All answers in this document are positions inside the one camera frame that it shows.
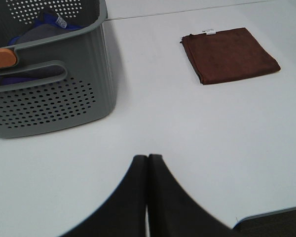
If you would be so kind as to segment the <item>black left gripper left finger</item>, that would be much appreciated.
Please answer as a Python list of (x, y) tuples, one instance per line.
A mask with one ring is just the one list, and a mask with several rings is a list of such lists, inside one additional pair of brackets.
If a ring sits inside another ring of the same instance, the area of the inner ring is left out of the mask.
[(145, 237), (148, 157), (134, 156), (110, 197), (64, 237)]

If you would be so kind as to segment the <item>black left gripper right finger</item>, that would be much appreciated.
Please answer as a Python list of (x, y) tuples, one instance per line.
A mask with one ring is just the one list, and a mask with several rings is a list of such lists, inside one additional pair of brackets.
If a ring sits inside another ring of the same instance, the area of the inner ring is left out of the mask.
[(235, 237), (237, 232), (199, 206), (171, 174), (161, 155), (148, 157), (151, 237)]

